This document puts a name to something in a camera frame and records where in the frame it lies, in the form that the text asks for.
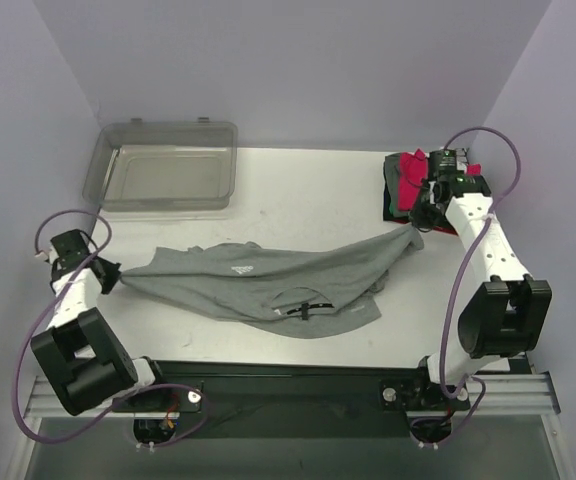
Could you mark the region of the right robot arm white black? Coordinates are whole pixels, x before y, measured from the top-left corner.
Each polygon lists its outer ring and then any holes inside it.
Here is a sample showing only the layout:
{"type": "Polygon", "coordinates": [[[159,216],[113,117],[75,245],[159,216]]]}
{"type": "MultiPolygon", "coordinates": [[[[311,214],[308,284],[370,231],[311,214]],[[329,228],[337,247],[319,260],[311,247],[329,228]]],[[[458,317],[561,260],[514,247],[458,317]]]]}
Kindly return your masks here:
{"type": "Polygon", "coordinates": [[[546,280],[522,264],[496,215],[481,176],[424,180],[411,211],[437,213],[464,249],[451,287],[439,350],[427,358],[428,373],[411,383],[416,404],[433,408],[480,369],[534,350],[552,300],[546,280]]]}

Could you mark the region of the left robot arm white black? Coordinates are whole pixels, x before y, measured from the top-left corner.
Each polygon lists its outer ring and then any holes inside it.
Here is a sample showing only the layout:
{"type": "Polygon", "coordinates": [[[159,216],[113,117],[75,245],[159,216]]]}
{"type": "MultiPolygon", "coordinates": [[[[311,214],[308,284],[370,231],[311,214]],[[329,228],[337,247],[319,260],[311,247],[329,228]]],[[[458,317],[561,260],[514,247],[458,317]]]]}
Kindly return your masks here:
{"type": "Polygon", "coordinates": [[[120,265],[95,258],[77,271],[75,262],[57,260],[52,288],[56,305],[46,329],[32,337],[31,350],[62,407],[72,416],[134,392],[150,412],[163,409],[170,387],[156,362],[133,358],[99,310],[120,277],[120,265]]]}

